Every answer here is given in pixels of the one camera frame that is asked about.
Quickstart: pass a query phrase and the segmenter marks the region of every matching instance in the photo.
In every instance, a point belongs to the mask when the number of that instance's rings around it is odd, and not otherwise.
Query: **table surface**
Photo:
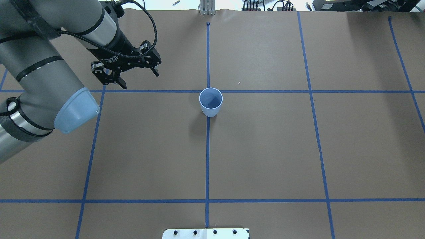
[[[127,90],[103,87],[72,37],[52,41],[101,113],[0,165],[0,238],[159,239],[206,226],[423,238],[424,15],[152,16],[160,76],[124,72]],[[144,21],[132,9],[120,18],[133,44],[153,38]],[[0,98],[18,96],[0,74]],[[207,86],[224,96],[213,118],[198,105]]]

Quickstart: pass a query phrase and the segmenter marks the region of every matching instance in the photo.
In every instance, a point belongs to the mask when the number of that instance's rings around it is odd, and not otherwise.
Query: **cable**
[[[7,111],[7,112],[0,112],[0,116],[9,116],[11,114],[14,114],[16,111],[19,110],[20,108],[20,101],[16,98],[10,97],[6,99],[6,107],[9,108],[9,104],[14,102],[15,103],[15,107],[13,107],[13,109],[11,111]]]
[[[306,7],[310,10],[313,11],[312,7],[310,6],[310,4],[308,2],[306,2]]]
[[[147,52],[145,52],[145,53],[143,53],[143,54],[141,54],[139,56],[128,56],[128,55],[120,54],[118,52],[111,51],[108,48],[105,48],[105,47],[103,47],[103,46],[101,46],[101,45],[99,45],[99,44],[97,44],[97,43],[95,43],[95,42],[93,42],[93,41],[85,38],[85,37],[82,37],[82,36],[77,35],[77,34],[75,34],[73,32],[70,32],[70,31],[57,30],[57,32],[60,33],[60,34],[66,34],[66,35],[70,35],[70,36],[73,36],[75,38],[81,39],[81,40],[83,40],[83,41],[85,41],[85,42],[87,42],[87,43],[89,43],[89,44],[91,44],[91,45],[93,45],[93,46],[95,46],[95,47],[103,50],[103,51],[106,51],[107,53],[110,53],[110,54],[112,54],[114,56],[128,58],[128,59],[140,59],[140,58],[143,58],[144,56],[146,56],[147,54],[149,54],[152,51],[152,49],[156,46],[156,42],[158,40],[158,32],[156,30],[155,21],[153,20],[152,16],[149,14],[149,12],[142,5],[140,5],[140,3],[136,2],[135,0],[125,0],[123,2],[123,4],[124,3],[134,3],[134,4],[136,4],[138,7],[140,7],[146,13],[146,15],[149,17],[150,21],[152,22],[153,31],[155,33],[155,39],[153,41],[152,47]],[[35,32],[29,32],[29,33],[17,34],[17,35],[11,36],[11,37],[5,37],[5,38],[0,39],[0,44],[1,43],[4,43],[4,42],[7,42],[7,41],[17,40],[17,39],[21,39],[21,38],[25,38],[25,37],[31,37],[31,36],[37,36],[37,33],[35,33]]]
[[[416,5],[415,8],[418,9],[419,12],[423,12],[423,10],[420,7],[418,7],[418,5]]]
[[[292,4],[289,0],[288,2],[285,4],[285,11],[293,11],[294,10],[294,4]]]
[[[83,40],[83,41],[85,41],[85,42],[87,42],[87,43],[89,43],[89,44],[91,44],[91,45],[93,45],[93,46],[101,49],[101,50],[104,50],[104,51],[106,51],[106,52],[108,52],[108,53],[110,53],[112,55],[118,56],[118,57],[123,57],[123,58],[128,58],[128,59],[140,59],[140,58],[143,58],[144,56],[146,56],[147,54],[149,54],[152,51],[152,49],[155,47],[156,42],[157,42],[157,39],[158,39],[158,32],[156,31],[155,21],[153,20],[152,16],[149,14],[149,12],[142,5],[140,5],[140,3],[138,3],[138,2],[136,2],[134,0],[128,0],[127,2],[128,3],[134,3],[134,4],[136,4],[138,7],[140,7],[146,13],[146,15],[149,17],[150,21],[152,22],[153,30],[155,32],[155,39],[153,41],[152,47],[147,52],[145,52],[145,53],[143,53],[143,54],[141,54],[139,56],[128,56],[128,55],[123,55],[123,54],[120,54],[120,53],[111,51],[108,48],[105,48],[105,47],[103,47],[103,46],[101,46],[101,45],[99,45],[97,43],[94,43],[93,41],[91,41],[89,39],[86,39],[86,38],[84,38],[84,37],[82,37],[80,35],[77,35],[77,34],[75,34],[73,32],[70,32],[70,31],[59,30],[58,32],[61,33],[61,34],[71,35],[73,37],[76,37],[78,39],[81,39],[81,40]]]
[[[273,9],[275,8],[275,6],[276,6],[276,4],[277,4],[278,2],[281,2],[281,3],[282,3],[282,10],[283,10],[283,7],[285,6],[285,2],[286,2],[286,1],[279,0],[279,1],[276,1],[276,2],[273,4],[273,7],[271,8],[271,11],[273,11]]]

